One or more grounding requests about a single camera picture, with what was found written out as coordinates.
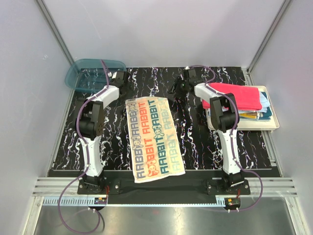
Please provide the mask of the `light blue towel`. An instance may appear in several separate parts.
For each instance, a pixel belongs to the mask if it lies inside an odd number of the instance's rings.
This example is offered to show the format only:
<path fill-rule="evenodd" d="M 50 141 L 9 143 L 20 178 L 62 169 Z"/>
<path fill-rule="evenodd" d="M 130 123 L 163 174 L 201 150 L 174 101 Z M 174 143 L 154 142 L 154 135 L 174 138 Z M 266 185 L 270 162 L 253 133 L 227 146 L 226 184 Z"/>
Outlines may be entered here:
<path fill-rule="evenodd" d="M 261 113 L 266 113 L 267 109 L 270 107 L 270 102 L 268 100 L 267 97 L 267 93 L 266 92 L 261 92 L 259 91 L 259 95 L 260 95 L 260 103 L 262 105 L 262 108 L 260 110 L 241 110 L 239 109 L 239 113 L 252 113 L 252 112 L 261 112 Z"/>

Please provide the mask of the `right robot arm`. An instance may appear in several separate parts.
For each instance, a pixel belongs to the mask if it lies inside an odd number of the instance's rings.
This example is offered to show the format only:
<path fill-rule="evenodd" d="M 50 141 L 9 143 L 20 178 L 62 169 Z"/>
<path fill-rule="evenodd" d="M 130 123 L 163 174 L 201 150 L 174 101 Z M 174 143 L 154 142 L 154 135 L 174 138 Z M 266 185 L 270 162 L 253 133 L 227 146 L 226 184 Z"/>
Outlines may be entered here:
<path fill-rule="evenodd" d="M 168 93 L 190 93 L 210 103 L 211 123 L 219 135 L 223 152 L 222 188 L 228 194 L 235 193 L 244 183 L 244 177 L 237 149 L 240 119 L 234 94 L 219 92 L 208 81 L 202 82 L 193 67 L 183 69 L 183 75 L 175 79 Z"/>

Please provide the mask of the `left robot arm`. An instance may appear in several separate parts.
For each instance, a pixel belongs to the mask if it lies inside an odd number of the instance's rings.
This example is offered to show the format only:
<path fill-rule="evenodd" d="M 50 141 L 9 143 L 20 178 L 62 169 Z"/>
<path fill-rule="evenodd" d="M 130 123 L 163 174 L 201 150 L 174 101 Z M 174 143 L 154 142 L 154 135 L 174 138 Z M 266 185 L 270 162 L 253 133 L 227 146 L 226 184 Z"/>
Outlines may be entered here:
<path fill-rule="evenodd" d="M 111 80 L 99 92 L 79 99 L 74 115 L 74 128 L 79 136 L 84 156 L 84 171 L 80 183 L 92 192 L 100 194 L 105 190 L 103 166 L 100 160 L 100 139 L 104 132 L 104 109 L 119 99 L 128 84 L 129 73 L 116 71 Z"/>

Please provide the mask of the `white striped cloth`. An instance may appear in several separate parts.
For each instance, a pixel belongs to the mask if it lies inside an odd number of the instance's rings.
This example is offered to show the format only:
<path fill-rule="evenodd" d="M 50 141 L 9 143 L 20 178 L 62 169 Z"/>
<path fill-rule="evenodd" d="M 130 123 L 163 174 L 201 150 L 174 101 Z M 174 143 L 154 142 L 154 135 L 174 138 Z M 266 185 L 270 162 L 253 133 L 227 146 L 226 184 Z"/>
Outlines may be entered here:
<path fill-rule="evenodd" d="M 125 106 L 135 183 L 185 174 L 168 99 L 146 96 Z"/>

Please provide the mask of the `red towel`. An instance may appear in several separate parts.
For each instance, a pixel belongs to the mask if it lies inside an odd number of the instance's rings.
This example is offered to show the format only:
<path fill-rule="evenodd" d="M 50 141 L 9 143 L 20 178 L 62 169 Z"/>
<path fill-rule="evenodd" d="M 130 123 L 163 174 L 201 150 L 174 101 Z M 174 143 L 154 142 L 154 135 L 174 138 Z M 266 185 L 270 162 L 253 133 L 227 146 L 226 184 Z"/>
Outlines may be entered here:
<path fill-rule="evenodd" d="M 211 83 L 210 87 L 221 93 L 234 94 L 239 110 L 256 111 L 262 109 L 260 92 L 256 87 L 232 85 L 226 83 Z"/>

